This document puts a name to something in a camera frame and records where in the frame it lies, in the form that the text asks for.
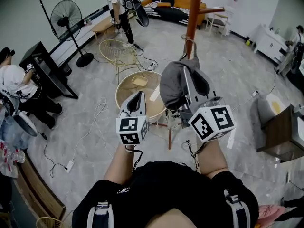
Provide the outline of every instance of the hair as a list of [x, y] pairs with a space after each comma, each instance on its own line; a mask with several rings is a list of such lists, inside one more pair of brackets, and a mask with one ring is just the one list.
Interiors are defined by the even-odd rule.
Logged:
[[302, 26], [302, 25], [299, 25], [299, 26], [297, 27], [297, 29], [299, 29], [299, 30], [301, 31], [302, 34], [304, 33], [304, 29], [303, 29], [303, 26]]
[[7, 56], [10, 56], [10, 49], [8, 47], [0, 52], [0, 63], [3, 63]]

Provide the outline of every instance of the white box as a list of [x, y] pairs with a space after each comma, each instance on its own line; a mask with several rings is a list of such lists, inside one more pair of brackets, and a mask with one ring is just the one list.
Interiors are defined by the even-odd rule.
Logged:
[[218, 139], [236, 127], [229, 105], [202, 107], [190, 118], [189, 124], [203, 143]]
[[116, 133], [123, 145], [141, 144], [148, 130], [147, 116], [116, 118]]

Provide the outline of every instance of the yellow pillow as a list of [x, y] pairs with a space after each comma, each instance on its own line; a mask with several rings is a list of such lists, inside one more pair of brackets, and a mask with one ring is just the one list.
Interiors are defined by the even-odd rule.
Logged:
[[171, 7], [169, 2], [158, 2], [157, 7]]

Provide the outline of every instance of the black fan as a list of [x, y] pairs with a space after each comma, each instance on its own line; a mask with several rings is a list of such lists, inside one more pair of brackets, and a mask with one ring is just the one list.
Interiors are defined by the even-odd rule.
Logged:
[[83, 21], [80, 9], [73, 1], [63, 0], [54, 7], [51, 14], [51, 24], [54, 27], [54, 35], [59, 40], [74, 41], [81, 55], [77, 60], [77, 67], [85, 67], [92, 62], [93, 54], [83, 54], [75, 41], [75, 37], [83, 26]]

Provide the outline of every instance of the gray floor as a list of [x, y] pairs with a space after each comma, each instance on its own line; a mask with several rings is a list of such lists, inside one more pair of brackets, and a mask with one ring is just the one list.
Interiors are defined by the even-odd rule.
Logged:
[[[150, 20], [148, 28], [140, 27], [134, 19], [131, 26], [135, 42], [145, 50], [144, 55], [158, 61], [159, 67], [156, 72], [161, 73], [164, 70], [169, 63], [167, 60], [176, 60], [181, 56], [184, 42], [181, 35], [186, 33], [185, 26], [154, 19]], [[124, 35], [119, 35], [118, 38], [125, 40]], [[204, 30], [197, 30], [195, 40], [201, 70], [212, 79], [217, 94], [224, 97], [226, 104], [231, 108], [244, 103], [255, 90], [262, 95], [273, 87], [273, 64], [264, 56], [254, 54], [251, 47], [246, 46], [240, 38], [233, 35], [221, 38], [215, 31], [210, 35]], [[98, 60], [104, 60], [98, 51], [96, 41], [92, 41], [85, 49], [94, 53]], [[37, 128], [48, 136], [47, 155], [54, 162], [67, 165], [73, 158], [76, 143], [91, 127], [97, 103], [101, 97], [106, 97], [108, 108], [99, 115], [97, 123], [103, 132], [107, 149], [102, 135], [94, 124], [90, 135], [78, 146], [71, 172], [68, 174], [57, 166], [54, 169], [54, 178], [49, 175], [51, 162], [43, 155], [44, 140], [41, 137], [35, 138], [28, 150], [40, 175], [66, 205], [67, 213], [77, 207], [97, 180], [103, 178], [111, 162], [110, 154], [114, 154], [118, 145], [115, 133], [115, 118], [118, 113], [115, 103], [115, 68], [109, 63], [96, 61], [87, 67], [77, 68], [77, 58], [78, 55], [69, 63], [73, 72], [68, 81], [79, 95], [79, 99], [56, 99], [62, 102], [64, 113], [59, 116], [59, 126], [53, 131], [48, 130], [36, 119], [34, 121]], [[122, 75], [126, 76], [130, 72], [123, 72]], [[286, 105], [304, 103], [302, 93], [281, 76], [276, 79], [273, 93]], [[232, 149], [227, 148], [229, 135], [220, 139], [231, 171], [253, 191], [259, 204], [278, 203], [286, 193], [291, 198], [300, 196], [301, 192], [292, 184], [286, 185], [285, 179], [287, 172], [290, 171], [291, 180], [298, 185], [302, 184], [300, 180], [304, 175], [303, 160], [277, 164], [275, 158], [263, 152], [256, 153], [256, 148], [265, 144], [265, 136], [260, 130], [256, 101], [252, 99], [241, 105], [233, 114], [237, 130]], [[195, 135], [190, 128], [176, 129], [172, 150], [169, 151], [168, 132], [164, 128], [152, 126], [144, 144], [140, 146], [143, 156], [139, 165], [144, 165], [148, 161], [171, 160], [194, 167], [190, 154], [181, 146], [187, 139], [195, 142]]]

